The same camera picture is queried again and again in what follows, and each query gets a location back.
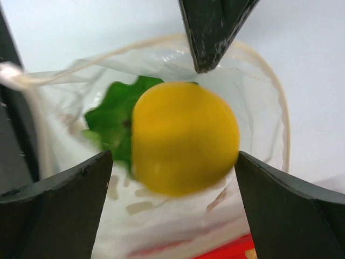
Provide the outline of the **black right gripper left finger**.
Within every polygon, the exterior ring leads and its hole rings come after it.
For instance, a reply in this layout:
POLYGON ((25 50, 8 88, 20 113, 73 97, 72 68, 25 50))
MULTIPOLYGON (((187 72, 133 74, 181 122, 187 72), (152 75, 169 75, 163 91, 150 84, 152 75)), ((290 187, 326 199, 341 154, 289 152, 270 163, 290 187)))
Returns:
POLYGON ((90 258, 112 172, 110 151, 1 195, 1 258, 90 258))

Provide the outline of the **yellow toy bell pepper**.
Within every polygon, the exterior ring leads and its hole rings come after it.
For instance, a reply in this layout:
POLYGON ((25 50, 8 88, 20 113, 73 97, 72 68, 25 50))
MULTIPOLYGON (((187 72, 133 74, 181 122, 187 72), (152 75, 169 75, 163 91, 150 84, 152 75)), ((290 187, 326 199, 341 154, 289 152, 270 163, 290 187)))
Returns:
POLYGON ((132 171, 154 193, 201 192, 224 179, 238 159, 240 133, 232 109, 198 84, 150 88, 132 119, 132 171))

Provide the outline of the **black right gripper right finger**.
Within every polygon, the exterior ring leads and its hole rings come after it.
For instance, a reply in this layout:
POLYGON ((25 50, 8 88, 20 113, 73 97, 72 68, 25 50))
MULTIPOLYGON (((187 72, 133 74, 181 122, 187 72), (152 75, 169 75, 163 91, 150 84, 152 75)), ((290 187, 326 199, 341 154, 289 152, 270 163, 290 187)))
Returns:
POLYGON ((245 152, 235 172, 258 258, 344 259, 344 194, 245 152))

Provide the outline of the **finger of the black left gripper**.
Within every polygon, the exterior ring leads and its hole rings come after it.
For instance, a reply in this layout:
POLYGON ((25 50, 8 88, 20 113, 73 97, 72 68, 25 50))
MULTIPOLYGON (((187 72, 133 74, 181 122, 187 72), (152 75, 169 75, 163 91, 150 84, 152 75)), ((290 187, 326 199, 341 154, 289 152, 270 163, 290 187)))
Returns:
POLYGON ((180 0, 197 73, 216 68, 258 0, 180 0))
POLYGON ((22 93, 1 85, 1 193, 39 180, 37 136, 22 93))

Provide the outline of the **clear polka-dot zip bag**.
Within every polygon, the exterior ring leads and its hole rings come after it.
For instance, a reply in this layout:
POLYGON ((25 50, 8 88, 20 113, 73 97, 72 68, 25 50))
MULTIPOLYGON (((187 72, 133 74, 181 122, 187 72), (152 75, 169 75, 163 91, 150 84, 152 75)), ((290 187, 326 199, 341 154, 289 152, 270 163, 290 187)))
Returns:
POLYGON ((17 258, 196 258, 253 249, 239 151, 289 170, 282 85, 233 42, 197 73, 184 35, 141 41, 67 69, 1 63, 37 136, 39 181, 1 197, 24 237, 17 258))

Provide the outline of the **green toy leafy vegetable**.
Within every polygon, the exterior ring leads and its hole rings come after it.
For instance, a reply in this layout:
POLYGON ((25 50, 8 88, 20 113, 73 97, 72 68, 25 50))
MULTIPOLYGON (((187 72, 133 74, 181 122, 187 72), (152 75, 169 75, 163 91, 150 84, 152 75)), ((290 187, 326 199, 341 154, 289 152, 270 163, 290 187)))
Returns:
POLYGON ((135 179, 132 171, 132 113, 148 89, 163 83, 160 78, 138 76, 135 82, 111 83, 101 103, 84 114, 88 129, 83 134, 101 151, 110 150, 113 161, 135 179))

